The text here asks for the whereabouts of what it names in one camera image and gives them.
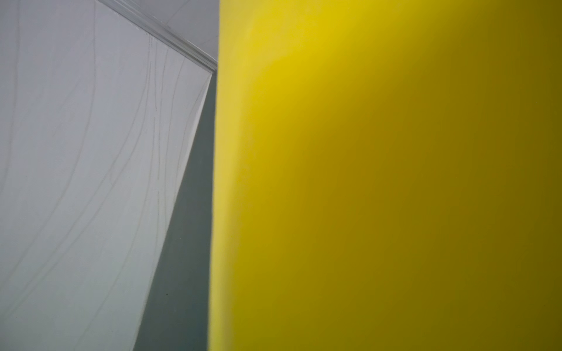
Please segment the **ceiling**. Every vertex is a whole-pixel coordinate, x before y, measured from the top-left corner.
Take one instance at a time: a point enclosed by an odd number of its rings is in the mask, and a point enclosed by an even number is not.
[[[215,60],[219,53],[219,0],[133,0],[146,14]]]

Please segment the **white panel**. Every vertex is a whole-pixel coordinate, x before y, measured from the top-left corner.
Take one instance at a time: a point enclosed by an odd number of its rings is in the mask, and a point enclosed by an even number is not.
[[[0,350],[129,350],[210,75],[93,0],[0,5]]]
[[[214,59],[219,51],[219,0],[132,0],[141,10]]]

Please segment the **curved line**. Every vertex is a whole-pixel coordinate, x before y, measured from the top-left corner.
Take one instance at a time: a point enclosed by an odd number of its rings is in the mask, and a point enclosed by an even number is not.
[[[55,206],[53,207],[53,210],[49,213],[49,215],[47,216],[47,219],[45,219],[43,224],[41,224],[41,227],[39,227],[39,230],[37,231],[37,233],[35,233],[35,235],[33,235],[33,239],[31,241],[31,243],[25,248],[24,252],[21,254],[20,258],[17,261],[16,266],[13,269],[11,269],[8,276],[4,280],[2,280],[2,282],[0,282],[0,290],[2,290],[2,287],[6,283],[6,281],[12,277],[13,273],[16,271],[16,269],[22,263],[25,256],[28,254],[29,250],[31,250],[31,247],[33,246],[33,244],[35,244],[35,242],[39,238],[39,235],[41,234],[41,232],[43,232],[43,230],[47,227],[47,224],[49,224],[49,222],[50,222],[51,218],[53,217],[55,211],[57,211],[58,207],[60,206],[60,204],[62,202],[62,199],[66,195],[66,192],[68,191],[68,189],[70,187],[70,184],[72,183],[72,180],[74,178],[74,173],[76,173],[76,169],[78,168],[78,162],[80,161],[80,156],[82,155],[82,151],[84,149],[84,144],[85,144],[85,141],[86,141],[86,135],[88,133],[88,129],[90,127],[90,122],[92,120],[92,113],[93,113],[93,109],[94,109],[94,100],[96,98],[97,73],[96,73],[96,13],[95,12],[94,12],[94,35],[93,35],[93,37],[94,37],[94,39],[93,39],[93,43],[94,43],[94,45],[93,45],[94,86],[92,88],[92,100],[90,101],[90,108],[89,108],[89,112],[88,112],[88,119],[86,121],[86,127],[84,128],[84,134],[82,135],[82,141],[80,143],[80,148],[78,149],[78,156],[76,157],[76,161],[74,162],[74,166],[72,167],[72,171],[70,172],[70,177],[68,178],[68,181],[66,182],[64,190],[62,191],[62,194],[58,197],[58,199],[55,203]]]
[[[147,82],[147,81],[145,81],[145,86],[144,86],[144,87],[145,87],[145,90],[144,90],[144,91],[146,91],[146,87],[148,87],[148,82]],[[140,97],[139,108],[140,108],[140,105],[141,105],[141,102],[142,102],[142,96]],[[99,212],[101,211],[103,205],[105,204],[105,201],[106,201],[107,198],[109,197],[109,194],[111,194],[111,192],[113,191],[113,188],[114,188],[115,185],[117,184],[118,179],[121,178],[121,175],[123,174],[125,168],[126,168],[127,165],[129,164],[129,162],[130,162],[130,160],[131,160],[131,158],[132,158],[132,156],[133,156],[133,153],[134,153],[134,152],[136,151],[136,149],[137,149],[137,145],[138,145],[138,142],[139,142],[139,140],[140,140],[140,138],[141,138],[142,131],[143,131],[143,128],[144,128],[144,122],[145,122],[145,120],[146,120],[146,109],[145,109],[145,114],[144,114],[143,122],[142,122],[142,124],[141,124],[141,126],[140,126],[139,135],[137,136],[137,140],[136,140],[136,142],[135,142],[135,145],[134,145],[134,147],[133,147],[133,150],[131,151],[131,154],[129,155],[129,158],[128,158],[127,161],[125,162],[125,165],[123,165],[123,168],[121,169],[121,171],[120,171],[119,174],[117,175],[117,177],[116,177],[116,179],[115,179],[115,182],[111,185],[109,191],[108,191],[107,194],[105,195],[103,201],[102,201],[101,204],[99,205],[99,207],[98,207],[98,209],[96,210],[96,212],[94,213],[94,215],[90,218],[90,220],[88,221],[88,223],[86,223],[86,225],[84,226],[84,228],[82,229],[82,231],[74,238],[74,240],[72,240],[72,242],[71,242],[70,245],[64,250],[64,252],[62,252],[61,257],[63,257],[64,255],[66,255],[66,253],[68,253],[68,251],[74,246],[74,244],[78,241],[78,239],[81,238],[82,234],[84,234],[84,232],[86,231],[86,229],[89,227],[89,225],[94,221],[94,219],[97,217],[97,215],[98,215]],[[100,185],[98,186],[98,189],[101,187],[101,185],[103,184],[103,181],[104,181],[104,180],[102,180],[102,182],[101,182]],[[80,216],[78,217],[78,219],[80,219],[80,217],[84,214],[84,212],[85,212],[85,210],[88,208],[88,205],[90,204],[90,202],[88,202],[88,204],[86,205],[86,207],[84,207],[84,209],[83,209],[82,213],[80,214]],[[78,222],[78,219],[74,222],[74,224],[72,225],[71,229],[66,233],[65,237],[59,242],[59,244],[58,244],[57,247],[55,248],[55,252],[61,247],[62,243],[64,243],[64,241],[69,237],[69,235],[70,235],[72,229],[74,228],[74,225]],[[47,259],[47,262],[49,262],[49,260],[50,260],[53,256],[54,256],[54,253]],[[48,275],[57,267],[57,265],[58,265],[59,263],[60,263],[60,259],[59,259],[59,261],[55,262],[55,263],[49,268],[49,270],[39,279],[39,281],[35,284],[35,286],[34,286],[28,293],[26,293],[26,294],[23,296],[23,298],[20,299],[20,301],[18,301],[18,302],[16,303],[15,307],[14,307],[14,305],[12,305],[12,306],[10,306],[10,307],[8,308],[8,312],[5,314],[4,321],[7,320],[7,319],[12,315],[12,313],[13,313],[15,310],[17,310],[17,309],[19,308],[19,306],[21,306],[21,305],[23,304],[23,302],[25,302],[25,301],[27,300],[27,298],[36,290],[36,288],[39,286],[39,284],[41,284],[41,282],[43,282],[43,280],[45,279],[45,277],[48,276]],[[25,291],[25,290],[28,288],[28,286],[31,284],[31,282],[32,282],[33,280],[35,280],[35,279],[39,276],[39,274],[40,274],[40,271],[39,271],[39,272],[36,272],[35,275],[34,275],[34,276],[28,281],[28,283],[24,286],[24,288],[23,288],[22,291]]]
[[[60,112],[60,110],[64,107],[64,105],[65,105],[65,104],[68,102],[68,100],[72,97],[72,95],[74,94],[74,92],[76,91],[76,89],[78,88],[78,85],[79,85],[80,83],[82,83],[82,79],[78,79],[78,81],[76,82],[76,84],[74,84],[74,87],[72,88],[72,90],[66,95],[66,97],[64,98],[64,100],[62,101],[62,103],[58,106],[57,112]],[[65,121],[64,118],[61,118],[61,119],[60,119],[58,125],[57,125],[56,128],[55,128],[55,131],[54,131],[53,134],[51,135],[51,139],[54,138],[54,137],[57,135],[59,129],[62,128],[62,125],[63,125],[65,122],[67,122],[67,121]]]
[[[183,144],[185,142],[185,134],[187,132],[187,126],[189,125],[189,121],[191,120],[191,115],[193,113],[193,110],[195,109],[195,106],[197,105],[197,102],[199,101],[199,98],[201,98],[201,93],[203,93],[203,90],[205,90],[205,87],[207,87],[207,82],[210,80],[211,78],[209,77],[204,83],[203,86],[201,87],[201,91],[199,92],[199,94],[197,95],[197,98],[195,99],[195,101],[193,102],[193,106],[191,107],[191,110],[189,111],[188,114],[188,119],[187,122],[185,123],[185,128],[183,129],[183,137],[182,137],[182,146],[179,148],[179,152],[180,155],[178,156],[178,164],[176,165],[176,183],[175,183],[175,188],[178,188],[178,175],[179,175],[179,161],[182,158],[182,150],[183,150]]]
[[[158,105],[156,104],[156,63],[158,62],[158,40],[154,48],[154,108],[158,111]]]
[[[156,54],[155,54],[155,59],[154,59],[154,108],[156,109]],[[156,114],[154,114],[154,118],[152,119],[152,152],[150,154],[150,173],[148,175],[148,180],[149,180],[149,186],[150,186],[150,174],[152,173],[152,157],[154,156],[154,151],[156,150],[156,148],[154,147],[154,142],[156,139]],[[158,220],[156,221],[156,233],[155,233],[155,237],[158,237]]]
[[[148,94],[147,94],[147,99],[146,99],[146,104],[144,107],[144,114],[146,116],[146,109],[147,109],[147,105],[148,105]],[[139,218],[139,222],[137,225],[137,230],[135,231],[135,234],[133,236],[133,240],[131,241],[131,245],[129,246],[129,250],[127,251],[127,255],[125,256],[125,260],[123,261],[123,264],[121,265],[121,268],[119,269],[119,273],[117,273],[117,276],[115,277],[115,279],[113,280],[113,283],[111,284],[111,287],[109,288],[109,291],[107,292],[107,295],[105,296],[105,298],[103,299],[101,305],[99,305],[98,309],[96,310],[94,316],[92,317],[92,319],[90,320],[90,323],[88,323],[88,326],[86,327],[86,329],[84,330],[84,332],[82,333],[82,335],[80,336],[80,338],[78,339],[78,341],[76,342],[76,346],[74,346],[74,350],[76,350],[76,348],[80,345],[80,342],[82,341],[82,339],[84,338],[84,336],[86,336],[87,332],[90,330],[92,323],[94,322],[94,320],[96,319],[96,317],[99,315],[99,313],[101,312],[103,306],[105,306],[105,303],[107,302],[107,299],[109,298],[109,296],[111,295],[111,292],[113,291],[117,281],[119,280],[119,278],[121,277],[121,274],[123,273],[123,269],[125,268],[125,265],[127,264],[127,261],[130,258],[131,252],[133,251],[133,246],[134,243],[138,237],[138,233],[139,233],[139,229],[141,228],[141,222],[143,220],[143,214],[144,214],[144,210],[146,208],[146,202],[148,199],[148,191],[151,187],[151,177],[152,177],[152,161],[154,158],[154,138],[155,138],[155,130],[152,130],[152,152],[150,154],[150,166],[149,169],[150,171],[148,172],[148,182],[147,182],[147,186],[146,186],[146,192],[144,194],[144,201],[143,201],[143,205],[142,205],[142,209],[140,211],[140,218]]]
[[[156,259],[156,255],[158,252],[158,241],[160,241],[160,190],[157,193],[157,200],[156,200],[156,236],[154,239],[154,257],[152,258],[152,274],[156,271],[156,265],[158,264],[158,260]]]
[[[166,49],[166,56],[164,57],[164,69],[162,70],[162,84],[160,85],[160,114],[158,115],[158,180],[160,180],[160,131],[162,130],[162,94],[164,93],[164,76],[166,74],[166,63],[168,61],[168,51],[170,47]]]
[[[170,146],[170,130],[172,127],[172,113],[174,112],[174,99],[175,99],[175,92],[176,90],[178,90],[178,82],[179,82],[179,76],[182,73],[182,69],[183,69],[183,65],[186,62],[186,58],[183,59],[182,61],[182,65],[179,67],[179,72],[178,72],[178,78],[176,79],[176,83],[175,83],[175,88],[174,88],[174,92],[172,94],[172,104],[170,107],[170,123],[168,124],[168,137],[166,140],[166,158],[164,159],[164,162],[168,161],[168,147]],[[166,202],[167,202],[167,196],[166,196],[166,179],[167,179],[167,167],[166,165],[164,165],[164,220],[167,219],[167,211],[166,211]]]
[[[60,22],[60,4],[57,3],[57,9],[56,9],[56,17],[54,19],[51,19],[50,22],[54,22],[54,23],[59,23]],[[54,34],[51,34],[51,41],[55,41],[56,38],[59,37],[58,35],[58,30],[59,28],[57,27],[55,30]],[[30,115],[30,113],[33,111],[33,107],[35,106],[43,106],[46,102],[46,96],[48,94],[51,93],[52,89],[51,89],[51,84],[49,82],[51,82],[53,80],[53,76],[55,73],[55,67],[58,67],[58,65],[56,65],[55,63],[55,44],[53,43],[52,45],[50,45],[51,50],[50,50],[50,54],[49,54],[49,61],[51,62],[49,64],[49,75],[48,78],[43,79],[43,81],[41,82],[41,84],[37,84],[40,85],[41,88],[41,94],[39,95],[39,97],[33,98],[33,101],[36,102],[36,104],[29,104],[27,111],[25,112],[25,114],[20,116],[20,123],[19,123],[19,127],[16,128],[14,130],[14,134],[17,135],[19,133],[19,131],[21,129],[24,128],[25,125],[25,120],[28,118],[28,116]],[[47,117],[51,117],[51,114],[45,114],[45,116]]]
[[[8,172],[10,171],[10,163],[12,163],[12,145],[13,145],[13,122],[16,119],[16,107],[17,107],[17,86],[18,86],[18,81],[17,81],[17,72],[19,71],[19,65],[20,65],[20,41],[21,41],[21,35],[20,35],[20,2],[21,0],[18,0],[16,3],[16,17],[17,17],[17,23],[16,23],[16,62],[15,62],[15,67],[13,70],[13,110],[12,110],[12,120],[10,121],[10,136],[8,139],[8,157],[6,160],[6,170],[4,171],[4,174],[2,175],[2,180],[0,181],[0,197],[2,196],[2,193],[4,192],[4,187],[6,186],[6,182],[8,181]]]

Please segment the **ceiling trim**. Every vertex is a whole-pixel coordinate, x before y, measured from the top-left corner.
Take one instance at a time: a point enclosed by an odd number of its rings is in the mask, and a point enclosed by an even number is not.
[[[203,69],[214,73],[217,70],[217,61],[199,49],[188,40],[175,34],[168,26],[142,11],[130,0],[98,0],[110,9],[125,17],[136,26],[161,40],[172,49],[195,62]]]

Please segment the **yellow surface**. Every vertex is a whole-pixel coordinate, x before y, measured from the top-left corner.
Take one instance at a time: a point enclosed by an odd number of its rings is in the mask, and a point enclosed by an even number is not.
[[[561,16],[221,0],[210,350],[562,350]]]

